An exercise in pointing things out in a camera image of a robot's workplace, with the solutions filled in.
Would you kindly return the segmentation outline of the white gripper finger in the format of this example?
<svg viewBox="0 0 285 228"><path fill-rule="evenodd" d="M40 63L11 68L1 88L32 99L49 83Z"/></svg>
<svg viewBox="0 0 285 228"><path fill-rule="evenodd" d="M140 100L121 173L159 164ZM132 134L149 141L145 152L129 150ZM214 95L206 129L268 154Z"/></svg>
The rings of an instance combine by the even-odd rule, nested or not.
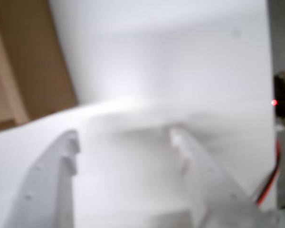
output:
<svg viewBox="0 0 285 228"><path fill-rule="evenodd" d="M72 178L80 152L76 130L57 137L26 171L6 228L73 228Z"/></svg>
<svg viewBox="0 0 285 228"><path fill-rule="evenodd" d="M170 139L190 197L193 227L283 227L283 216L277 211L263 212L186 129L171 128Z"/></svg>

